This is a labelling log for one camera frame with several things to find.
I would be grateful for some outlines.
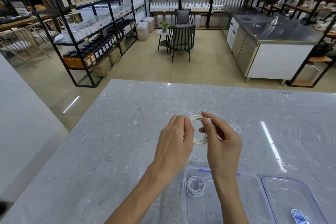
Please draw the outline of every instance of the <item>green plant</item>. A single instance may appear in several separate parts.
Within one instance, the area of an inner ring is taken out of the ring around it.
[[[167,22],[165,22],[165,21],[161,21],[161,22],[160,22],[160,26],[161,26],[163,29],[167,29],[169,25],[170,25],[170,24],[167,23]]]

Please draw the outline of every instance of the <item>coiled white cable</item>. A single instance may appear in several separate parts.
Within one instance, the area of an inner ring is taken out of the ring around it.
[[[200,120],[201,118],[203,118],[203,117],[198,115],[198,114],[189,117],[190,121]],[[205,134],[202,139],[194,138],[194,144],[205,144],[205,143],[207,143],[207,141],[208,141],[207,134]]]
[[[191,188],[191,184],[193,182],[198,182],[198,189],[193,189]],[[189,196],[191,197],[201,197],[203,196],[204,194],[204,189],[205,189],[205,184],[204,184],[204,181],[202,180],[201,177],[198,177],[198,176],[191,176],[187,183],[187,192],[189,194]]]

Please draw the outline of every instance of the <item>forearm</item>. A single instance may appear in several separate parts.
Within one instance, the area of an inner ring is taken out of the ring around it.
[[[151,204],[166,187],[167,181],[162,179],[153,165],[149,165],[136,187],[104,224],[140,223]]]
[[[220,200],[224,223],[248,224],[245,210],[240,199],[238,185],[235,179],[215,182]]]

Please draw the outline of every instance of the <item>gray marble table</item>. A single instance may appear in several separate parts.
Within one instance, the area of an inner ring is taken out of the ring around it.
[[[331,93],[112,80],[1,223],[103,223],[153,160],[170,117],[201,110],[224,118],[242,137],[239,171],[305,182],[334,223],[335,103]],[[207,166],[206,152],[206,145],[195,145],[187,166]],[[143,223],[183,223],[183,174],[157,198]]]

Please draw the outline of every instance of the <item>potted plant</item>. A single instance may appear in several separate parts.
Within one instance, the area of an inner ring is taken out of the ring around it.
[[[163,32],[163,33],[167,32],[167,28],[168,28],[168,26],[169,26],[169,24],[168,24],[167,22],[165,22],[165,21],[161,21],[161,22],[160,22],[160,26],[162,27],[162,32]]]

